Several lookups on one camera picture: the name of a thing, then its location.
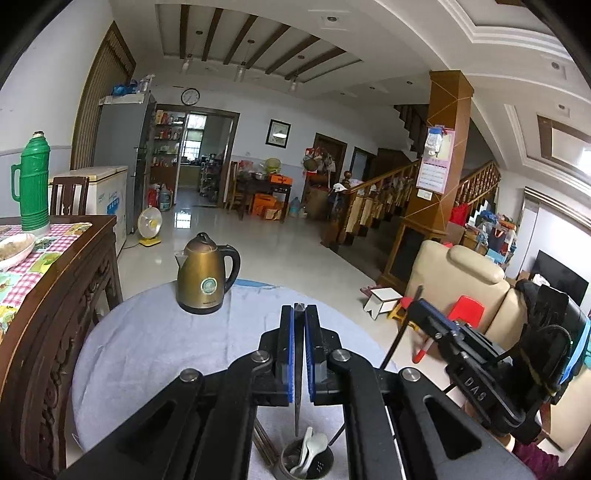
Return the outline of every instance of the kettle handle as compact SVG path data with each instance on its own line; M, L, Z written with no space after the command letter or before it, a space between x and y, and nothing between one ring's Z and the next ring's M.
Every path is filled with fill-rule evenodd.
M223 288L223 292L227 293L238 277L238 272L240 271L240 254L238 253L238 250L234 247L230 247L230 245L219 245L218 249L222 254L222 264L224 257L230 257L232 259L232 271L230 272L230 276L226 279Z

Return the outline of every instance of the white wall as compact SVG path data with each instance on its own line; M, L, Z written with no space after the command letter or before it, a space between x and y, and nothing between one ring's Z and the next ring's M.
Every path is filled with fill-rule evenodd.
M53 147L50 172L70 166L80 95L107 29L108 0L74 0L25 50L0 90L0 216L17 215L10 165L36 130Z
M256 85L197 75L157 73L154 83L152 92L158 103L180 104L183 88L172 85L192 86L201 94L198 106L240 113L234 157L277 157L284 164L300 167L316 132L347 143L344 166L350 164L355 147L372 153L378 149L365 118L335 102L304 100ZM291 124L286 148L265 145L271 119Z
M512 217L515 221L518 221L519 214L521 213L523 189L525 186L537 190L538 192L545 193L591 218L591 199L586 203L582 203L554 188L540 183L539 181L528 179L522 175L507 170L501 170L497 212L503 213L504 215Z

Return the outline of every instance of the wooden ceiling beam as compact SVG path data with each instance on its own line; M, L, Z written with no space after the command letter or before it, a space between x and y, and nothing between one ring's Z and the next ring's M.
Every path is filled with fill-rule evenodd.
M226 55L226 58L223 60L224 65L228 65L228 63L230 63L230 61L232 60L232 57L236 53L236 50L238 50L240 43L242 43L242 40L244 40L244 37L246 37L246 34L251 29L252 24L255 22L255 20L257 18L258 18L257 15L249 15L248 16L248 18L244 22L244 25L240 29L240 32L238 32L238 35L234 39L234 43L232 43L232 46L230 47L230 50L228 51L228 55Z
M301 52L305 48L308 48L310 45L316 43L317 41L319 41L319 38L315 37L314 35L310 35L309 37L306 37L304 40L299 42L295 47L293 47L290 51L288 51L287 53L282 55L280 58L278 58L275 62L273 62L273 65L271 65L269 68L267 68L265 70L265 73L267 75L269 75L270 73L273 73L275 70L277 70L279 67L281 67L281 65L283 65L285 62L287 62L289 59L292 59L299 52Z
M300 67L297 67L296 69L289 72L287 75L285 75L285 79L291 80L293 77L296 77L297 75L307 72L308 70L313 69L314 67L320 65L321 63L324 63L330 59L338 57L339 55L342 55L343 53L345 53L345 50L343 50L342 48L339 48L339 47L331 48L329 51L325 51L322 55L318 55L317 57L313 58L309 62L304 63Z
M217 25L218 23L220 23L222 12L223 8L216 8L213 12L212 22L209 24L207 38L205 39L205 45L203 46L203 54L201 55L201 61L207 61L207 58L209 57L209 49L212 48L213 36L216 34Z
M191 5L181 5L181 21L178 35L178 56L187 58L187 27L189 26L189 9Z
M263 45L261 45L259 49L256 52L254 52L254 55L246 62L246 69L248 70L250 67L252 67L255 64L255 62L261 58L261 55L263 55L267 50L269 50L271 45L273 45L277 40L279 40L279 38L289 29L289 25L285 25L283 23L279 25L279 27L277 27L277 29L271 34L271 36L265 40L265 43L263 43Z

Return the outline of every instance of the fabric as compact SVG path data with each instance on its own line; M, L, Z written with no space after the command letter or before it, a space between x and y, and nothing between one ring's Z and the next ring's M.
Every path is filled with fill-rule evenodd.
M453 207L449 221L464 226L466 224L466 219L468 218L468 212L470 212L470 204L468 203L462 203L457 207Z
M528 466L538 480L546 480L558 470L558 456L546 453L535 443L523 445L515 441L513 455Z
M182 310L175 293L172 282L136 295L104 317L86 339L72 384L74 420L84 450L100 442L184 368L207 375L256 350L260 335L279 327L282 305L316 304L320 324L335 330L344 348L376 367L384 357L382 349L346 316L288 288L235 284L222 308L205 316ZM306 394L306 377L304 369L300 435L312 426L330 438L343 423L342 407L314 407ZM257 416L278 450L294 439L293 407L260 407ZM332 450L335 466L327 478L348 478L345 435ZM249 478L273 478L254 447Z
M23 262L6 272L0 272L0 343L27 294L51 264L90 226L91 223L51 225L49 235L35 242L33 251ZM0 241L17 233L22 233L20 225L2 225Z

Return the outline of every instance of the thermos handle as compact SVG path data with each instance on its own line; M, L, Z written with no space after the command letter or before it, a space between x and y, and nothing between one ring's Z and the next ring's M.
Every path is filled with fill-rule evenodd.
M21 196L19 195L17 197L17 194L16 194L16 192L14 190L14 174L17 172L17 170L20 170L20 169L21 169L21 165L20 164L18 164L18 165L10 165L10 172L11 172L11 175L10 175L10 188L11 188L11 192L10 193L12 194L12 199L15 202L20 202L21 201Z

